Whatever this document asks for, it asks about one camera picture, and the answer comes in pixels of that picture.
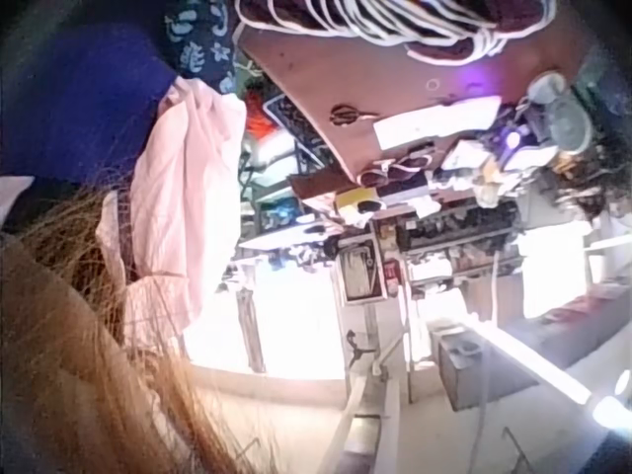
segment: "patterned fabric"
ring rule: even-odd
[[[165,13],[167,61],[186,78],[203,80],[222,94],[235,92],[229,0],[170,0]]]

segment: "bright window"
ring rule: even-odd
[[[215,293],[208,308],[204,316],[185,330],[185,344],[192,363],[252,373],[239,324],[235,293]]]
[[[329,269],[257,267],[255,307],[270,376],[343,379],[345,360]]]
[[[524,317],[536,318],[585,294],[585,222],[541,227],[518,239],[524,281]]]

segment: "paper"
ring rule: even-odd
[[[558,152],[557,146],[544,148],[525,147],[519,149],[505,167],[504,171],[524,171],[548,165]]]
[[[410,199],[407,202],[407,205],[415,208],[418,219],[423,219],[424,217],[428,217],[429,215],[441,210],[441,204],[436,202],[430,196],[415,197]]]
[[[492,154],[476,140],[459,140],[441,164],[443,170],[479,169]]]
[[[374,123],[373,128],[380,148],[388,150],[426,137],[487,130],[500,106],[500,96],[468,99],[451,106],[434,106],[385,118]]]

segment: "red item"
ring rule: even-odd
[[[246,93],[246,131],[261,140],[277,130],[277,126],[266,117],[264,101],[255,91]]]

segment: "long hair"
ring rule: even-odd
[[[122,295],[95,238],[102,202],[80,193],[1,234],[3,415],[63,472],[276,472],[273,456],[255,467],[238,455],[159,329],[151,350],[123,340]]]

